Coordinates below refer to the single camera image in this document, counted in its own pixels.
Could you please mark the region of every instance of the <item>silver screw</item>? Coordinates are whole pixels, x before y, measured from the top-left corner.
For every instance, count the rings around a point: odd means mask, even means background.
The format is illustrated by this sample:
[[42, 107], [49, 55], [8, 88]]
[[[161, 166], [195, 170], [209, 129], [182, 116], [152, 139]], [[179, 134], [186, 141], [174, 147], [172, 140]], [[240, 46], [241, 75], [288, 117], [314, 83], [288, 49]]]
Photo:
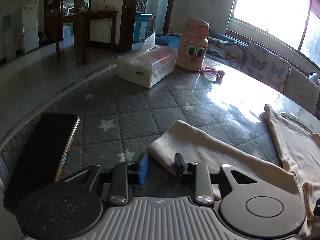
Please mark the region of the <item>silver screw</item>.
[[120, 195], [115, 195], [110, 197], [110, 201], [113, 203], [123, 203], [125, 201], [125, 197]]
[[200, 203], [209, 203], [212, 201], [212, 197], [207, 195], [201, 195], [197, 197], [197, 201]]

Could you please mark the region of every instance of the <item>quilted tablecloth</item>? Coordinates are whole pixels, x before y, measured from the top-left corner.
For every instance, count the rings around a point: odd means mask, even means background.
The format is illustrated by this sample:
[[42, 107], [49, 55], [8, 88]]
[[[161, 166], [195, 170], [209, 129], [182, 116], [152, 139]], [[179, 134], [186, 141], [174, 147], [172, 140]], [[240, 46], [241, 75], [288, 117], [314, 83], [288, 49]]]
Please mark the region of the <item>quilted tablecloth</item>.
[[[304, 116], [306, 126], [312, 126], [314, 117], [238, 70], [207, 58], [205, 63], [226, 71], [221, 84], [210, 83], [199, 77], [199, 73], [175, 68], [151, 89], [146, 89], [119, 78], [116, 66], [105, 67], [41, 109], [42, 112], [77, 114], [81, 118], [64, 176], [92, 164], [112, 168], [122, 161], [135, 161], [179, 119], [248, 154], [281, 165], [268, 127], [259, 117], [264, 105], [268, 103], [278, 112]], [[39, 116], [3, 141], [2, 190]], [[145, 185], [132, 186], [134, 195], [192, 194], [190, 188], [179, 186], [175, 177], [152, 158], [148, 170]]]

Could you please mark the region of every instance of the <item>red nose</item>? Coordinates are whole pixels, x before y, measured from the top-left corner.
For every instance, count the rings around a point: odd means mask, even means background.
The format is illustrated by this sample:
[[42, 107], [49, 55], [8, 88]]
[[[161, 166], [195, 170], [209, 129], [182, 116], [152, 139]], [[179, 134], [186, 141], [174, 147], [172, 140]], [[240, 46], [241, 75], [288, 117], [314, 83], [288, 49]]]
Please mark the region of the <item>red nose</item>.
[[191, 56], [190, 59], [193, 62], [197, 62], [198, 61], [198, 57], [197, 56]]

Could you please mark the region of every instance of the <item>white refrigerator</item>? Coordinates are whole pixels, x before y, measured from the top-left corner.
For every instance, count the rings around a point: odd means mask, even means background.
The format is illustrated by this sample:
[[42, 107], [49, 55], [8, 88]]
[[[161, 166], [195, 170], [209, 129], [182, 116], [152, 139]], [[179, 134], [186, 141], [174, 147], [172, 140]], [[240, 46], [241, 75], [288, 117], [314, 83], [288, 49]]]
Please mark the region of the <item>white refrigerator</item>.
[[39, 47], [38, 0], [23, 4], [19, 17], [18, 38], [23, 54]]

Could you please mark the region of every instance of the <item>pink water bottle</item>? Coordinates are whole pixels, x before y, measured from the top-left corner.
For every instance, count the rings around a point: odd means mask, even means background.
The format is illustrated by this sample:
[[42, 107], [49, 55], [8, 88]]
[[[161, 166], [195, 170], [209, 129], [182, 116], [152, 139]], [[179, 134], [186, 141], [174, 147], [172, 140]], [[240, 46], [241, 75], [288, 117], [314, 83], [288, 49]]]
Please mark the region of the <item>pink water bottle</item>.
[[176, 65], [191, 71], [199, 71], [208, 49], [209, 23], [189, 19], [180, 38]]

